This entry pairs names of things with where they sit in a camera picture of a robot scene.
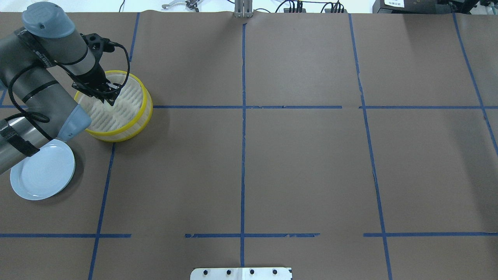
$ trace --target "plate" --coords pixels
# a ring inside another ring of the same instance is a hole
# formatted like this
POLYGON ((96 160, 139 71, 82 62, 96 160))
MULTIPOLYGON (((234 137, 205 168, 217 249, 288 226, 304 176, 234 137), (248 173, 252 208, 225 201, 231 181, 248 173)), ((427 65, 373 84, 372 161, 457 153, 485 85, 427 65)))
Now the plate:
POLYGON ((76 163, 73 151, 60 140, 52 140, 39 152, 10 170, 15 193, 28 200, 41 200, 60 192, 71 181, 76 163))

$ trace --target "light blue plate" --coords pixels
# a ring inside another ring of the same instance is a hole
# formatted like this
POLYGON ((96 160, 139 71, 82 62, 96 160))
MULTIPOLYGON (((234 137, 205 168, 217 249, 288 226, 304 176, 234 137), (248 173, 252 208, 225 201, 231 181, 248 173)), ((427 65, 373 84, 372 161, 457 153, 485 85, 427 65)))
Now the light blue plate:
POLYGON ((73 151, 60 140, 52 140, 39 152, 23 159, 10 170, 15 193, 40 200, 60 192, 71 181, 76 163, 73 151))

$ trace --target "white metal plate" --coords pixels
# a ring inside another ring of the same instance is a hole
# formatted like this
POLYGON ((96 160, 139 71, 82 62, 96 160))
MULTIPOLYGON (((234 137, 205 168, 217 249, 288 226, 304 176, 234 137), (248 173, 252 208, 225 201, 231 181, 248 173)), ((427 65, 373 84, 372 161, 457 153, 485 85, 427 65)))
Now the white metal plate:
POLYGON ((194 269, 190 280, 292 280, 292 268, 194 269))

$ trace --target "white bracket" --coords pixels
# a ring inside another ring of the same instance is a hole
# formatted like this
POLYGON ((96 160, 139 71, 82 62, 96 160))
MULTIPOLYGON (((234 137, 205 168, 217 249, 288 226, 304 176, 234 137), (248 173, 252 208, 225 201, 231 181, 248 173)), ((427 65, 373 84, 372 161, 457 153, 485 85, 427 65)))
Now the white bracket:
POLYGON ((292 280, 291 268, 194 269, 190 280, 292 280))
POLYGON ((234 0, 235 17, 252 17, 252 0, 234 0))

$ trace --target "round basket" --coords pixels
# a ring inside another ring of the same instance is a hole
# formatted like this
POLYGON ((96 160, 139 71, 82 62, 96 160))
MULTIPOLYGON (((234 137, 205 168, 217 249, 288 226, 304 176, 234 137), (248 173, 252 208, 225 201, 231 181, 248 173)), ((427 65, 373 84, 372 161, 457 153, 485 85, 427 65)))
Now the round basket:
MULTIPOLYGON (((106 71, 112 83, 122 84, 125 71, 106 71)), ((74 100, 83 107, 92 119, 86 131, 105 142, 120 142, 137 135, 145 128, 152 116, 152 99, 143 83, 130 74, 126 85, 121 89, 114 106, 107 102, 77 92, 74 100)))

